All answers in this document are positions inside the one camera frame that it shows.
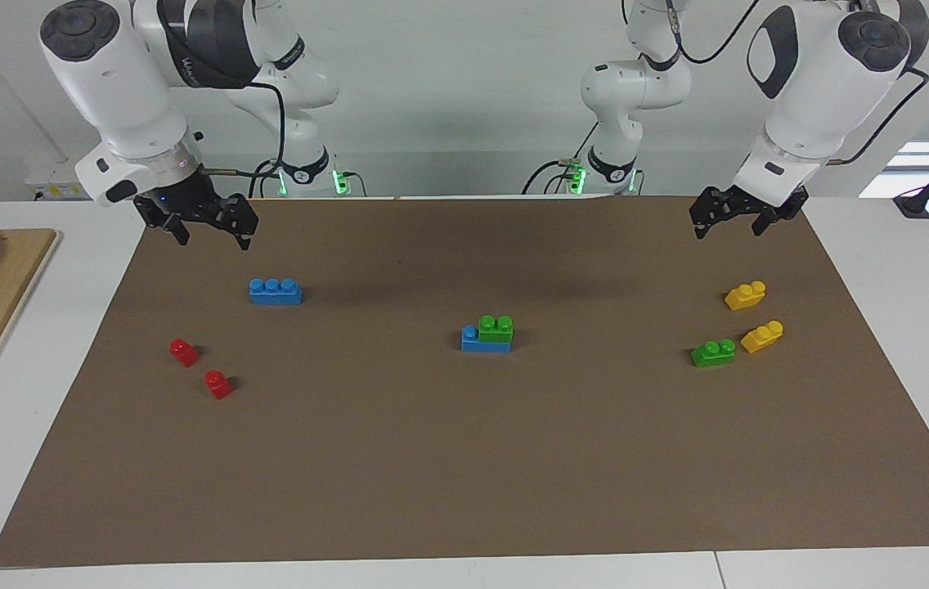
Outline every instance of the power outlet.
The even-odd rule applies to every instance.
[[[32,200],[90,200],[75,176],[74,164],[54,164],[25,178]]]

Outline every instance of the white robotic arm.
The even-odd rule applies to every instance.
[[[281,0],[73,0],[41,27],[43,55],[101,144],[76,165],[103,205],[134,198],[148,227],[182,245],[183,221],[221,228],[247,249],[258,225],[241,195],[214,193],[170,86],[219,88],[280,139],[269,169],[295,196],[343,184],[303,109],[329,105],[337,83],[305,49]]]
[[[690,0],[676,0],[679,19]],[[637,60],[600,64],[581,80],[581,99],[598,120],[583,163],[584,191],[622,193],[630,184],[643,141],[636,111],[669,108],[689,96],[689,64],[679,48],[663,0],[635,0],[628,38]]]
[[[774,108],[734,185],[708,187],[690,208],[698,238],[738,215],[759,215],[756,235],[797,215],[808,198],[802,186],[928,42],[920,0],[793,0],[767,16],[748,49],[748,71]]]
[[[634,0],[628,37],[643,55],[585,74],[581,98],[598,123],[581,163],[584,191],[625,191],[643,139],[636,113],[688,97],[690,57],[680,33],[688,7],[690,0]],[[920,0],[789,0],[767,16],[748,49],[748,70],[774,108],[734,186],[706,190],[690,210],[698,237],[742,214],[760,214],[756,234],[794,217],[806,198],[802,184],[879,106],[928,41]]]

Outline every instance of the lego stud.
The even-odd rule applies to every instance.
[[[512,317],[501,316],[483,316],[479,318],[479,340],[480,342],[510,344],[514,335],[514,325]]]
[[[722,366],[734,361],[737,355],[737,344],[732,339],[723,339],[722,342],[708,342],[697,347],[691,354],[693,365],[698,368],[709,366]]]
[[[766,284],[756,280],[751,284],[741,284],[726,295],[726,305],[731,312],[755,307],[766,298]]]
[[[292,278],[255,278],[250,281],[249,286],[250,302],[255,305],[297,306],[304,300],[304,292]]]
[[[774,344],[776,340],[781,339],[784,332],[785,326],[780,321],[769,321],[766,325],[762,325],[748,332],[748,335],[745,335],[744,339],[741,339],[741,345],[744,346],[744,349],[748,350],[748,353],[754,354],[757,351],[768,348]]]
[[[512,351],[512,343],[484,342],[481,335],[482,332],[475,325],[465,325],[461,329],[461,351],[487,354],[507,354]]]
[[[177,361],[181,363],[181,366],[185,368],[195,364],[195,361],[198,361],[200,358],[199,351],[193,348],[188,342],[185,342],[184,339],[180,338],[170,342],[170,354],[172,354],[173,358],[177,359]]]
[[[206,380],[207,389],[210,389],[210,393],[217,400],[226,398],[234,390],[228,378],[225,378],[219,370],[207,372],[204,380]]]

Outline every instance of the green indicator light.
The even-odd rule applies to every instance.
[[[345,182],[344,175],[334,170],[334,189],[337,190],[338,196],[348,194],[348,182]]]
[[[585,178],[588,178],[588,171],[584,168],[577,169],[573,174],[573,180],[570,182],[570,191],[573,194],[581,194],[585,190]]]

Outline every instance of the table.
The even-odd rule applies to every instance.
[[[815,198],[807,213],[929,425],[929,223],[903,219],[890,201]],[[0,228],[13,227],[56,227],[64,235],[0,357],[0,530],[141,232],[132,206],[102,209],[90,202],[0,204]],[[27,366],[36,380],[26,379]],[[607,587],[914,588],[929,585],[929,548],[0,571],[0,587],[576,587],[593,581]]]

